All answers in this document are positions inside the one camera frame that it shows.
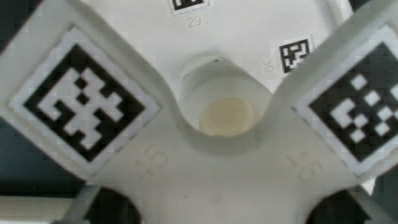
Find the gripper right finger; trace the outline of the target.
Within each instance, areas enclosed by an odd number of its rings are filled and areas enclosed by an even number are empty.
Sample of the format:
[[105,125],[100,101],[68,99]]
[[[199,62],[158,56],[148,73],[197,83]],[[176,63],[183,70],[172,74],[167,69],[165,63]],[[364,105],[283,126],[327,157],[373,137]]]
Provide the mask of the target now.
[[355,186],[320,201],[306,224],[394,224],[394,219],[364,188]]

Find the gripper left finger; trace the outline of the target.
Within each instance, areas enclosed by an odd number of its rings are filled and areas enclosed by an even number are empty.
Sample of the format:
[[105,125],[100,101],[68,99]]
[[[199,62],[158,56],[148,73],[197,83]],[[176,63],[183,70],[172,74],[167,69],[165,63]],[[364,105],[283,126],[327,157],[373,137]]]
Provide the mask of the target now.
[[98,185],[85,185],[55,224],[142,224],[142,217],[126,196]]

